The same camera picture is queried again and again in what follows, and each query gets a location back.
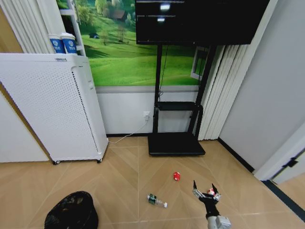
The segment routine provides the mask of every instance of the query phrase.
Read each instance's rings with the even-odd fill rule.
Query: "tv stand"
[[[204,155],[205,151],[198,142],[198,135],[203,116],[201,100],[216,52],[216,45],[211,45],[204,67],[202,80],[195,102],[159,102],[162,45],[158,45],[156,84],[154,94],[153,129],[148,135],[149,154],[152,156],[194,156]],[[158,133],[159,111],[192,111],[187,132]],[[195,135],[193,129],[198,116]]]

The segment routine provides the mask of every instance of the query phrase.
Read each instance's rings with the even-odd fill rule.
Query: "caster wheel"
[[[61,161],[53,161],[53,165],[58,165]]]

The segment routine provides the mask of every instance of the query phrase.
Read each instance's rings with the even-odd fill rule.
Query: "wall outlet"
[[[148,119],[149,119],[149,113],[150,113],[150,111],[144,111],[144,112],[143,112],[143,117],[145,118],[145,121],[148,121]]]

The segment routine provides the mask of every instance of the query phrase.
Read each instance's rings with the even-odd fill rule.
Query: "house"
[[[127,12],[125,10],[114,10],[111,13],[110,18],[124,22],[127,19]]]

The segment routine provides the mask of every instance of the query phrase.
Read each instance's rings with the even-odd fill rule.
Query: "stacked cups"
[[[49,34],[49,38],[56,53],[77,55],[75,37],[72,34],[66,32],[63,32],[60,36]]]

